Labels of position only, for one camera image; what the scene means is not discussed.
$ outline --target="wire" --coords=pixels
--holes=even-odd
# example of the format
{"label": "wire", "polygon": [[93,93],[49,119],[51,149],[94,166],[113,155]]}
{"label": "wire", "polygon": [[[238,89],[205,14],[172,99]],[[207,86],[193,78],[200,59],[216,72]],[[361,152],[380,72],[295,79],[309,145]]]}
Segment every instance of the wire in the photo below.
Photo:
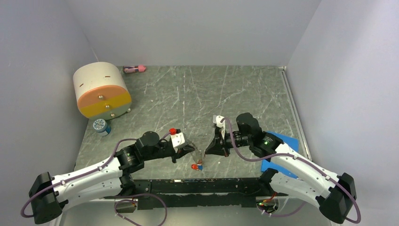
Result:
{"label": "wire", "polygon": [[170,135],[170,132],[167,132],[165,135],[163,135],[163,137],[161,137],[161,139],[160,140],[164,140],[167,136],[169,136]]}
{"label": "wire", "polygon": [[252,192],[252,193],[250,193],[250,194],[246,194],[246,193],[244,193],[244,192],[240,192],[240,193],[241,193],[241,194],[244,194],[245,196],[250,196],[250,195],[254,195],[254,194],[260,192],[261,190],[262,190],[262,189],[260,188],[260,189],[257,190],[256,192]]}
{"label": "wire", "polygon": [[292,211],[292,212],[290,212],[290,213],[288,213],[288,214],[278,214],[278,215],[276,215],[276,214],[271,214],[271,213],[269,213],[269,216],[272,217],[272,218],[285,218],[285,217],[289,217],[289,216],[292,216],[292,215],[296,214],[297,212],[299,212],[305,204],[306,204],[306,202],[302,202],[302,204],[301,204],[298,208],[296,208],[296,210],[294,210],[294,211]]}
{"label": "wire", "polygon": [[163,207],[165,208],[165,217],[163,218],[163,221],[162,221],[158,226],[163,225],[163,224],[165,223],[165,221],[166,221],[166,217],[168,216],[168,209],[167,209],[167,207],[166,207],[165,202],[164,202],[161,198],[159,198],[158,196],[156,196],[156,195],[154,195],[154,194],[151,194],[151,193],[146,193],[146,194],[135,194],[135,195],[130,195],[130,196],[114,196],[114,198],[124,199],[124,200],[120,200],[120,201],[118,201],[117,203],[115,203],[115,205],[114,205],[115,216],[118,216],[118,217],[120,217],[120,218],[122,218],[122,219],[124,219],[124,220],[127,220],[128,222],[130,222],[130,223],[132,223],[132,224],[134,224],[134,225],[136,225],[136,226],[142,226],[142,225],[139,225],[138,223],[134,222],[133,220],[130,220],[129,218],[123,216],[122,214],[118,213],[117,210],[116,210],[116,207],[117,207],[117,205],[118,205],[119,203],[122,203],[122,202],[131,202],[131,203],[135,203],[135,201],[130,200],[130,199],[131,199],[131,198],[140,197],[140,196],[151,196],[151,197],[154,197],[154,198],[158,199],[158,200],[162,203]]}
{"label": "wire", "polygon": [[33,214],[32,214],[32,215],[26,215],[26,214],[25,214],[25,209],[26,209],[26,207],[27,207],[36,197],[38,197],[39,195],[43,194],[44,192],[46,192],[46,191],[48,191],[48,190],[50,190],[50,189],[52,189],[52,188],[55,188],[55,187],[57,187],[57,186],[60,186],[60,185],[61,185],[62,183],[64,183],[64,182],[65,182],[65,183],[68,183],[68,182],[71,181],[71,180],[75,180],[75,179],[78,179],[78,178],[81,178],[81,177],[90,175],[90,174],[92,174],[92,173],[94,173],[94,172],[96,172],[96,171],[100,171],[100,170],[104,169],[104,167],[106,167],[106,166],[113,160],[113,156],[115,155],[115,153],[116,153],[116,151],[117,151],[117,149],[118,149],[119,144],[122,143],[123,141],[128,141],[128,140],[137,140],[137,139],[136,139],[136,138],[126,138],[126,139],[122,139],[122,140],[118,141],[117,144],[116,144],[116,146],[115,146],[115,148],[114,148],[114,150],[113,150],[113,152],[112,152],[112,154],[110,155],[109,159],[108,159],[103,165],[101,165],[100,167],[95,168],[95,169],[92,169],[92,170],[90,170],[90,171],[88,171],[88,172],[85,172],[85,173],[76,175],[76,176],[74,176],[74,177],[65,179],[64,181],[60,181],[60,182],[55,183],[55,184],[53,184],[53,185],[50,185],[50,186],[48,186],[48,187],[46,187],[46,188],[40,190],[40,191],[37,192],[36,194],[34,194],[31,198],[28,199],[28,201],[27,201],[27,202],[24,204],[24,206],[22,207],[21,212],[20,212],[21,216],[24,217],[24,218],[32,218],[32,217],[33,217]]}
{"label": "wire", "polygon": [[263,202],[270,202],[275,196],[277,195],[277,192],[273,193],[270,199],[265,199]]}
{"label": "wire", "polygon": [[[230,134],[230,137],[234,137],[234,135],[233,135],[233,129],[232,129],[232,127],[231,127],[231,122],[230,122],[230,120],[229,120],[228,118],[222,118],[221,122],[223,122],[224,120],[226,120],[226,121],[227,121],[227,124],[229,124],[229,134]],[[265,156],[265,157],[262,157],[262,158],[259,158],[259,159],[249,159],[249,158],[244,157],[244,156],[239,152],[239,150],[238,150],[238,148],[237,148],[237,146],[236,146],[236,144],[235,144],[234,139],[231,139],[231,144],[233,145],[233,148],[234,148],[234,150],[236,151],[237,155],[238,155],[240,158],[242,158],[242,159],[244,159],[244,160],[246,160],[246,161],[262,161],[262,160],[270,159],[270,158],[277,157],[277,156],[288,156],[288,157],[291,157],[291,158],[294,158],[294,157],[295,157],[293,154],[288,154],[288,153],[276,153],[276,154],[270,154],[270,155],[268,155],[268,156]],[[308,162],[306,159],[303,159],[303,158],[301,158],[301,157],[297,157],[296,159],[299,160],[299,161],[302,161],[302,162],[306,163],[307,165],[309,165],[310,167],[312,167],[313,169],[315,169],[317,172],[319,172],[323,177],[328,177],[328,175],[327,175],[325,172],[323,172],[322,170],[320,170],[319,168],[317,168],[316,166],[314,166],[313,164],[311,164],[310,162]],[[354,198],[342,185],[340,185],[340,184],[339,184],[338,182],[336,182],[334,179],[332,179],[331,177],[329,177],[328,180],[331,181],[331,182],[333,182],[337,187],[339,187],[339,188],[349,197],[349,199],[350,199],[350,200],[352,201],[352,203],[353,203],[353,206],[354,206],[355,209],[356,209],[356,214],[357,214],[357,219],[356,219],[356,220],[352,220],[352,219],[349,219],[349,218],[347,218],[347,217],[345,217],[345,219],[348,220],[349,222],[354,223],[354,224],[360,223],[360,221],[361,221],[361,214],[360,214],[360,209],[359,209],[359,206],[358,206],[358,204],[357,204],[355,198]]]}
{"label": "wire", "polygon": [[264,213],[271,214],[271,213],[274,213],[276,211],[274,206],[257,206],[257,208],[262,213],[262,215]]}
{"label": "wire", "polygon": [[280,199],[277,198],[277,201],[279,202],[279,209],[278,209],[278,211],[276,211],[276,213],[280,213],[281,211],[283,211],[283,209],[284,209],[284,207],[286,206],[288,200],[289,200],[289,199],[285,199],[285,200],[284,200],[284,203],[283,203],[283,206],[280,208]]}

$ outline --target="small red object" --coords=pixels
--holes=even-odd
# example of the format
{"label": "small red object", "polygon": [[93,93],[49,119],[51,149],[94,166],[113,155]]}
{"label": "small red object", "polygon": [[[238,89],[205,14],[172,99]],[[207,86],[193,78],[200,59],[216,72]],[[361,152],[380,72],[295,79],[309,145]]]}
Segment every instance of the small red object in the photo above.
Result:
{"label": "small red object", "polygon": [[174,134],[177,133],[177,130],[176,130],[175,128],[171,128],[171,129],[169,130],[169,132],[170,132],[170,135],[174,135]]}
{"label": "small red object", "polygon": [[191,165],[191,169],[202,171],[202,165],[193,164]]}

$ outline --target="metal frame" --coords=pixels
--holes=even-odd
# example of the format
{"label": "metal frame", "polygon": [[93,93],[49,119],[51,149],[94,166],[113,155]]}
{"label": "metal frame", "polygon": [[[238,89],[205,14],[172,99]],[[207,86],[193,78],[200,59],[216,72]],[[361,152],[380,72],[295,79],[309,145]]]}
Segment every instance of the metal frame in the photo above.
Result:
{"label": "metal frame", "polygon": [[[135,180],[135,184],[137,188],[150,187],[145,193],[156,194],[169,207],[254,207],[257,196],[272,195],[261,191],[258,178]],[[143,196],[138,200],[138,210],[162,208],[162,204],[156,199]]]}
{"label": "metal frame", "polygon": [[295,101],[294,101],[294,98],[292,97],[291,89],[289,87],[289,83],[288,83],[286,71],[285,71],[286,69],[287,69],[287,67],[279,67],[281,78],[284,81],[284,87],[287,90],[288,98],[290,100],[289,105],[291,107],[291,112],[294,115],[295,126],[296,126],[296,129],[298,130],[298,134],[299,134],[299,142],[301,142],[301,146],[303,149],[303,153],[305,154],[305,157],[307,159],[309,159],[310,161],[313,161],[313,159],[311,158],[311,153],[309,151],[308,143],[306,142],[305,133],[303,132],[303,129],[302,129],[302,124],[299,119],[298,111],[296,110]]}

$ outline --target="yellow band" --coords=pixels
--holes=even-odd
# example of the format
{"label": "yellow band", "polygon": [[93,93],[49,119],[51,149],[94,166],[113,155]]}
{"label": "yellow band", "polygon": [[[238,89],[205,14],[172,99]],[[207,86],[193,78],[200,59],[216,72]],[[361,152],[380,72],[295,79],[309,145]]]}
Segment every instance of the yellow band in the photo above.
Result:
{"label": "yellow band", "polygon": [[115,109],[115,108],[118,108],[120,106],[126,105],[131,102],[132,102],[132,98],[130,97],[129,92],[125,92],[116,97],[112,97],[110,99],[97,102],[93,105],[89,105],[89,106],[80,108],[79,111],[85,117],[91,118],[93,116],[107,112],[107,111]]}

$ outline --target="gray marble surface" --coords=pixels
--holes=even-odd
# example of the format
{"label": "gray marble surface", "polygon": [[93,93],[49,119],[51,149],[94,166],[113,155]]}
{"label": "gray marble surface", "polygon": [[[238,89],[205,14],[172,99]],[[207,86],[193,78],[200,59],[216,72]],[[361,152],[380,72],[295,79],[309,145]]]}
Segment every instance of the gray marble surface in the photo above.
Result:
{"label": "gray marble surface", "polygon": [[[270,66],[149,66],[144,73],[124,74],[132,96],[132,111],[109,121],[111,133],[101,137],[88,122],[75,170],[107,158],[123,138],[147,131],[160,137],[179,128],[200,149],[213,138],[212,116],[235,118],[250,112],[264,131],[299,138],[284,82]],[[120,148],[133,142],[124,142]],[[246,157],[255,158],[247,147]],[[261,175],[260,162],[247,162],[232,150],[228,158],[207,155],[203,171],[191,169],[190,155],[173,164],[170,158],[145,162],[134,179],[237,178]]]}
{"label": "gray marble surface", "polygon": [[[290,199],[279,214],[288,214],[302,203]],[[62,226],[132,226],[130,222],[115,217],[113,202],[87,202],[71,208],[62,215]],[[123,214],[140,225],[158,225],[164,217],[163,208],[136,210]],[[168,208],[168,218],[163,226],[331,226],[320,211],[306,204],[297,214],[286,218],[261,215],[257,208],[240,206],[198,206]]]}

